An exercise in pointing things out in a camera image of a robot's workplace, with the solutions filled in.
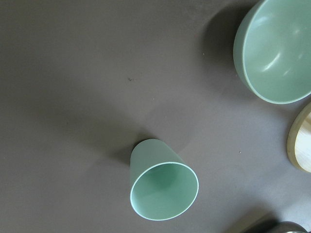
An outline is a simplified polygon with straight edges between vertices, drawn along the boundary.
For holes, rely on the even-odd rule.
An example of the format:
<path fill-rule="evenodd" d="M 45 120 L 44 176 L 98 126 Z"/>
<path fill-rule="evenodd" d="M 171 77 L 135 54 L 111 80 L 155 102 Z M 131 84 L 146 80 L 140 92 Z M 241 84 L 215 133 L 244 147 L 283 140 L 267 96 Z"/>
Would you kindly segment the wooden mug tree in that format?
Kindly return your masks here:
<path fill-rule="evenodd" d="M 289 130 L 287 155 L 296 168 L 311 172 L 311 103 L 297 115 Z"/>

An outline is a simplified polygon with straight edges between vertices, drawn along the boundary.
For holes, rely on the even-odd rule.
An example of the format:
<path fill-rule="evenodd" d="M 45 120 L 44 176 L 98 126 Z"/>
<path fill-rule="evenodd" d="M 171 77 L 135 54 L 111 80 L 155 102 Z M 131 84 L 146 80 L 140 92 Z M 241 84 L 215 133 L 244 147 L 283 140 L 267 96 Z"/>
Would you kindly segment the green plastic cup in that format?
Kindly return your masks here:
<path fill-rule="evenodd" d="M 142 218 L 165 221 L 183 214 L 194 203 L 199 180 L 166 143 L 146 139 L 130 157 L 130 203 Z"/>

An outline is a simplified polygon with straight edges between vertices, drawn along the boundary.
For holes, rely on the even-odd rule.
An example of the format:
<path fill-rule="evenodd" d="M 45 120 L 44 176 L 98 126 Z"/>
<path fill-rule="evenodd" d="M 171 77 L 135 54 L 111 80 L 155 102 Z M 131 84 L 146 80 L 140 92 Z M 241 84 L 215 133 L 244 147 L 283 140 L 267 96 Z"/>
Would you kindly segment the metal scoop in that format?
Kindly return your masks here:
<path fill-rule="evenodd" d="M 274 215 L 265 215 L 248 226 L 235 226 L 225 233 L 310 233 L 303 226 L 292 221 L 280 221 Z"/>

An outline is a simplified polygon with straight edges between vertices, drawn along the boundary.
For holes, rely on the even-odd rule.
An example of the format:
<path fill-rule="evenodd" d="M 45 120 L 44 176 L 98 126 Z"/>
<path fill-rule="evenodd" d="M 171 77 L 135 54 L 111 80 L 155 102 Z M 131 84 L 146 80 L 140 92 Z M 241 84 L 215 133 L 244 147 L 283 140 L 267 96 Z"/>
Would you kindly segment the green bowl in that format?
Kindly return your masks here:
<path fill-rule="evenodd" d="M 243 84 L 273 104 L 311 93 L 311 2 L 260 0 L 234 39 L 233 60 Z"/>

